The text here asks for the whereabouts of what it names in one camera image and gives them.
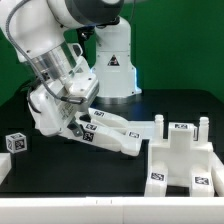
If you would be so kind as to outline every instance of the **white plastic block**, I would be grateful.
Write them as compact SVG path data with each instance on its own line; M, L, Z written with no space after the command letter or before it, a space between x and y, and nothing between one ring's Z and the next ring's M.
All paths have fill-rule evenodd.
M214 197L215 191L212 182L211 173L201 171L191 172L191 197Z
M21 133L7 135L6 147L11 153L18 153L27 150L26 136Z
M0 153L0 184L5 179L11 167L10 153Z
M168 139L149 142L148 167L150 168L152 164L161 161L169 171L168 185L190 187L192 167L200 166L203 167L205 172L211 172L213 146L211 142L207 142L207 133L207 118L201 119L199 128L200 142L195 141L195 126L193 124L169 123Z
M167 189L168 169L164 163L151 166L146 187L145 197L165 197Z

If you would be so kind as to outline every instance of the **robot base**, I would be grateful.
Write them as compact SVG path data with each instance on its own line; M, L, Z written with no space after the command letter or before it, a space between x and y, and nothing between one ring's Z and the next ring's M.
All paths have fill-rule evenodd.
M113 97L99 97L97 96L95 102L100 104L126 104L130 102L136 102L141 99L141 93L137 93L132 96L124 97L124 98L113 98Z

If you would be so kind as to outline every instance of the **white cylinder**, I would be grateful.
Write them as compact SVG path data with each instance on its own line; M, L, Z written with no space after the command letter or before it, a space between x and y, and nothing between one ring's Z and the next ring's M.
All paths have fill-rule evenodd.
M155 116L155 131L153 143L161 143L163 141L164 118L163 115Z
M209 131L209 119L207 117L201 117L198 133L199 144L206 144L208 142L208 131Z

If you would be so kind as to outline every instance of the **warning label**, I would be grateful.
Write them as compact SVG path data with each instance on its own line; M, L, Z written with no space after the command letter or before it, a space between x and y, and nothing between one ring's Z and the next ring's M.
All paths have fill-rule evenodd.
M113 57L110 59L108 66L120 66L115 55L113 55Z

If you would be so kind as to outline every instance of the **white object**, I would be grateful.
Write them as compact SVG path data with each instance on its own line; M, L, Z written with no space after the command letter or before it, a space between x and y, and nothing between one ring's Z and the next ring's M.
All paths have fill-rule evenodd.
M145 187L145 197L165 197L168 169L163 162L157 162L150 168Z
M131 63L131 28L120 18L118 25L95 28L96 74L100 90L98 99L104 103L123 103L141 93L137 87L137 71Z
M223 224L223 210L223 198L13 198L0 223Z
M192 170L192 182L189 189L191 197L214 197L215 191L211 172Z
M11 170L10 153L0 153L0 184Z
M170 123L168 139L158 142L157 139L161 138L159 130L162 130L163 127L156 124L154 135L156 141L149 143L148 173L150 174L154 169L155 163L163 162L168 168L168 185L180 187L191 186L191 173L196 167L201 170L201 173L211 173L213 146L212 143L206 141L208 119L203 118L202 120L206 120L206 126L203 128L200 126L198 138L203 141L194 141L195 127L193 124Z
M217 194L224 197L224 165L215 153L212 154L212 179Z
M7 135L6 147L13 154L27 150L26 136L21 133Z

